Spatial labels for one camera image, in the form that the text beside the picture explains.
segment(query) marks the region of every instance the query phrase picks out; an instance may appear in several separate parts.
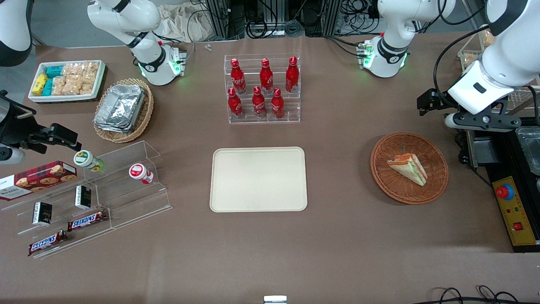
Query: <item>cookie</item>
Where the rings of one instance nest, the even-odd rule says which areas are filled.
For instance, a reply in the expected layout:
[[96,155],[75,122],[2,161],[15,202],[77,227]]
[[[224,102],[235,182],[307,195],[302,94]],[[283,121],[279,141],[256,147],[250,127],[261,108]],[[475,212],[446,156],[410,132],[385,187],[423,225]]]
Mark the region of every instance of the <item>cookie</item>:
[[26,188],[30,186],[30,183],[27,181],[26,177],[23,177],[22,179],[18,180],[15,185],[18,187]]
[[56,184],[58,182],[58,179],[54,177],[46,177],[39,181],[41,184]]
[[64,173],[66,173],[66,170],[64,170],[64,167],[60,165],[51,168],[51,174],[54,174],[56,176],[61,176]]
[[66,182],[66,181],[74,180],[74,179],[76,179],[76,178],[77,178],[77,175],[71,174],[71,175],[63,176],[63,177],[61,178],[61,180],[62,180],[63,182]]
[[45,187],[36,187],[36,188],[30,189],[30,191],[35,193],[35,192],[38,192],[38,191],[43,190],[43,189],[45,189]]

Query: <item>brown table surface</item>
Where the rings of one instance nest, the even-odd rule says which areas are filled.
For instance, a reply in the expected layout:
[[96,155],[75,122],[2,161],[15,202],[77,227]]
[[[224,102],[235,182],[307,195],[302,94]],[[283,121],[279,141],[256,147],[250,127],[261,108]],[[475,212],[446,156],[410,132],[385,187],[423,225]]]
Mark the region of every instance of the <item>brown table surface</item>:
[[[151,86],[156,107],[140,137],[161,153],[158,173],[173,208],[44,260],[26,257],[29,240],[17,236],[15,215],[0,212],[0,301],[261,303],[264,295],[285,294],[292,304],[412,303],[438,299],[437,287],[477,296],[479,284],[539,301],[540,254],[510,253],[492,190],[457,161],[455,131],[444,127],[443,112],[419,117],[416,110],[416,98],[433,86],[437,56],[460,35],[418,35],[405,67],[388,79],[359,70],[351,55],[323,38],[211,43],[212,52],[198,44],[186,76]],[[442,88],[459,75],[458,47],[440,65]],[[224,55],[277,52],[301,54],[302,122],[230,126]],[[105,87],[142,78],[126,47],[38,48],[39,62],[91,59],[107,64]],[[96,103],[26,103],[37,109],[40,124],[71,128],[96,155],[123,146],[94,132]],[[427,137],[446,157],[450,181],[437,201],[406,206],[374,182],[372,147],[396,131]],[[306,153],[306,210],[210,210],[216,149],[279,146]],[[50,147],[27,157],[2,166],[2,175],[71,162],[72,151]],[[261,187],[261,195],[271,189]]]

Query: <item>red bottle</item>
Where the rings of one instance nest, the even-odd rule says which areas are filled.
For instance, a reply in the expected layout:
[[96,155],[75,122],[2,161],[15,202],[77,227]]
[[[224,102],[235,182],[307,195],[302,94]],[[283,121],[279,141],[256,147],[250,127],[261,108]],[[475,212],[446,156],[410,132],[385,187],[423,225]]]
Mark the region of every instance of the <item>red bottle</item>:
[[244,111],[242,111],[242,102],[240,97],[236,95],[236,91],[233,88],[230,88],[228,91],[229,94],[229,108],[233,118],[236,120],[242,119],[244,117]]
[[262,93],[264,95],[269,95],[274,88],[274,75],[270,69],[270,61],[268,58],[263,58],[261,60],[261,66],[261,73],[259,75],[261,78]]
[[253,88],[253,110],[255,110],[255,116],[258,118],[266,117],[265,97],[261,95],[261,88],[256,85]]
[[289,93],[298,92],[298,78],[300,77],[300,71],[298,71],[298,67],[296,66],[297,63],[298,58],[296,58],[295,56],[289,58],[289,67],[287,68],[287,72],[285,73],[285,89]]
[[240,64],[238,63],[238,59],[233,58],[231,59],[231,78],[233,80],[233,86],[236,89],[238,94],[245,94],[246,93],[246,77],[244,77],[244,71],[240,68]]
[[283,97],[281,97],[281,90],[279,88],[274,89],[274,97],[272,97],[272,112],[275,118],[283,118],[285,115]]

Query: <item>emergency stop button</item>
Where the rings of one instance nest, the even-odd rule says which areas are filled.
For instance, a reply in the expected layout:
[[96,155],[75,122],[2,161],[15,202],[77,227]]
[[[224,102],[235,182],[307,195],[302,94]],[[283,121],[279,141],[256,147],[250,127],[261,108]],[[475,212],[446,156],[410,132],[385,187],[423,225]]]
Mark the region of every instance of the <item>emergency stop button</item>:
[[514,189],[509,184],[502,184],[495,189],[495,194],[497,197],[509,201],[514,198]]
[[523,225],[519,223],[514,223],[514,230],[523,230]]

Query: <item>wicker basket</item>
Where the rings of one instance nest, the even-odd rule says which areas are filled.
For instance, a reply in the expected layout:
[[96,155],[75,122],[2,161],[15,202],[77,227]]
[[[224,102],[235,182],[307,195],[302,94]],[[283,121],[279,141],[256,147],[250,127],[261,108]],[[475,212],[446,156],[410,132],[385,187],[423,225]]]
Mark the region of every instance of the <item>wicker basket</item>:
[[[96,130],[96,133],[99,135],[99,137],[105,140],[117,142],[117,143],[129,142],[139,137],[143,133],[144,129],[146,129],[146,126],[148,126],[148,123],[150,122],[150,116],[152,116],[152,111],[154,110],[154,97],[152,96],[152,92],[150,91],[150,88],[148,87],[148,85],[139,79],[129,78],[125,80],[120,80],[119,82],[113,85],[116,85],[116,84],[127,84],[127,85],[136,84],[140,86],[141,88],[143,88],[145,91],[143,105],[140,109],[139,117],[137,117],[137,121],[135,123],[135,129],[130,133],[120,133],[120,132],[111,132],[111,131],[101,130],[96,125],[94,125],[94,130]],[[107,91],[102,95],[101,99],[99,100],[96,113],[99,111],[99,108],[101,107],[103,103],[103,99],[105,99],[105,95],[107,95],[107,93],[112,88],[112,86],[110,86],[107,89]]]
[[[397,155],[414,153],[428,175],[420,186],[388,165]],[[381,138],[370,159],[373,178],[393,199],[405,204],[425,204],[436,200],[448,184],[448,165],[441,151],[424,137],[414,133],[392,133]]]

